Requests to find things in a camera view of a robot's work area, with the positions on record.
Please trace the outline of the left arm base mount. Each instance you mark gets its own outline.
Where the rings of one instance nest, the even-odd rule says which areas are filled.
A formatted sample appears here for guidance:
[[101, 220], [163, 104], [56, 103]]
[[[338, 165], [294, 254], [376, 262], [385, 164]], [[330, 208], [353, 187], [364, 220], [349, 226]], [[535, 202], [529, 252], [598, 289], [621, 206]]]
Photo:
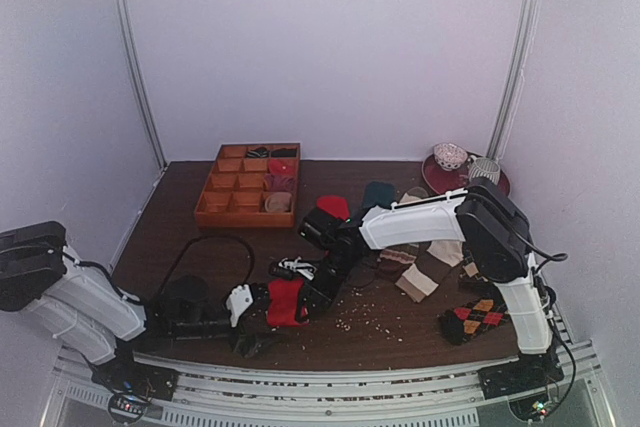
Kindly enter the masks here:
[[111, 396], [107, 413], [118, 424], [140, 421], [156, 407], [154, 402], [171, 401], [179, 373], [174, 369], [134, 362], [128, 368], [107, 364], [93, 365], [91, 380], [106, 388]]

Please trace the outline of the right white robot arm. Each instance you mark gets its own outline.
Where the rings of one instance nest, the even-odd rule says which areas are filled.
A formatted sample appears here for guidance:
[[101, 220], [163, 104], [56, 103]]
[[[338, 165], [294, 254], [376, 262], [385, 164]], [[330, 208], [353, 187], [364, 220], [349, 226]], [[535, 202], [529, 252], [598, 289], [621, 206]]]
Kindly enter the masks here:
[[368, 251], [401, 244], [460, 241], [470, 250], [479, 272], [506, 303], [517, 345], [525, 356], [513, 366], [519, 387], [535, 387], [551, 371], [553, 345], [549, 295], [536, 278], [537, 251], [524, 213], [491, 181], [478, 178], [468, 187], [440, 196], [385, 208], [378, 205], [342, 220], [312, 209], [301, 222], [301, 237], [323, 251], [316, 261], [283, 259], [270, 274], [303, 279], [300, 304], [310, 311], [327, 309], [353, 267]]

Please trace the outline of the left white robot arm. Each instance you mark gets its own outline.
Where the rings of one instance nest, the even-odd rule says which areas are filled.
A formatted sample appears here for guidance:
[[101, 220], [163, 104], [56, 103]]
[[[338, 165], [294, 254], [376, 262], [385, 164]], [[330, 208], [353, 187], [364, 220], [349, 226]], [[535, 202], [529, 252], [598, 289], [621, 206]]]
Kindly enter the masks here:
[[279, 340], [274, 332], [248, 332], [242, 316], [260, 287], [241, 284], [220, 303], [206, 281], [166, 274], [148, 300], [119, 287], [98, 262], [83, 260], [57, 221], [1, 234], [1, 309], [25, 312], [51, 335], [80, 352], [123, 391], [137, 389], [144, 371], [130, 356], [176, 341], [225, 339], [233, 352], [254, 357]]

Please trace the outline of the red sock with beige toe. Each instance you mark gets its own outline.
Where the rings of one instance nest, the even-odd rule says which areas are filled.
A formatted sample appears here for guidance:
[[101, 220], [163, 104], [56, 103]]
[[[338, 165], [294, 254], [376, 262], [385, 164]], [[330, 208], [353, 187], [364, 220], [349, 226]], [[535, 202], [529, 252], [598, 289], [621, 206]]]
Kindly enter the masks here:
[[271, 327], [294, 327], [306, 323], [296, 323], [294, 309], [296, 298], [304, 285], [302, 279], [276, 279], [268, 284], [269, 307], [267, 309], [267, 323]]

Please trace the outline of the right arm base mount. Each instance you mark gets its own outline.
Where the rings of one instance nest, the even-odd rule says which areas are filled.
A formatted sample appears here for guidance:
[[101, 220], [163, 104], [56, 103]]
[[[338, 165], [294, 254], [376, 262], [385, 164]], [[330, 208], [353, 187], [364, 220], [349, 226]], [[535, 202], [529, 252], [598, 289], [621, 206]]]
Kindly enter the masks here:
[[516, 396], [509, 400], [511, 413], [521, 421], [542, 421], [552, 410], [549, 387], [564, 379], [555, 353], [520, 354], [513, 362], [485, 367], [478, 371], [486, 400]]

